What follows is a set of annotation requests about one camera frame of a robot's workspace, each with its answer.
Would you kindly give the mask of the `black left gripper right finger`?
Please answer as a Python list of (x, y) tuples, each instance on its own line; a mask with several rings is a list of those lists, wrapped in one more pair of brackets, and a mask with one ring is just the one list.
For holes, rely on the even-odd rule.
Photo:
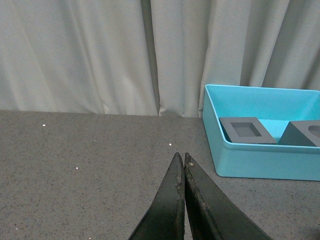
[(185, 202), (194, 240), (270, 240), (185, 154)]

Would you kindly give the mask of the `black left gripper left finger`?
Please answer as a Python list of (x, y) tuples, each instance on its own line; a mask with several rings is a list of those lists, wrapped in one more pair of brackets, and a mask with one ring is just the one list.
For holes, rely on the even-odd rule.
[(131, 240), (183, 240), (185, 234), (185, 171), (176, 152)]

